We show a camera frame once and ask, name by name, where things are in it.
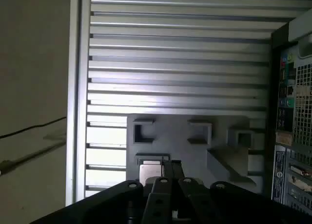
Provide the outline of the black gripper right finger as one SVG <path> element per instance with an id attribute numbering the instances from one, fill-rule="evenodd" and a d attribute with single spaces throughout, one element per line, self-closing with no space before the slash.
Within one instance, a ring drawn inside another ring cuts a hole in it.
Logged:
<path id="1" fill-rule="evenodd" d="M 310 224 L 312 217 L 228 182 L 209 188 L 185 177 L 181 161 L 172 162 L 194 224 Z"/>

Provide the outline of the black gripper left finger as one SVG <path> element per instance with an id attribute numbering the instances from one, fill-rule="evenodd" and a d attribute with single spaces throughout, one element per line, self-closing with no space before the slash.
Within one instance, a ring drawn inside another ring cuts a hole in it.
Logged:
<path id="1" fill-rule="evenodd" d="M 160 164 L 161 175 L 145 184 L 127 180 L 69 205 L 36 224 L 170 224 L 172 162 Z"/>

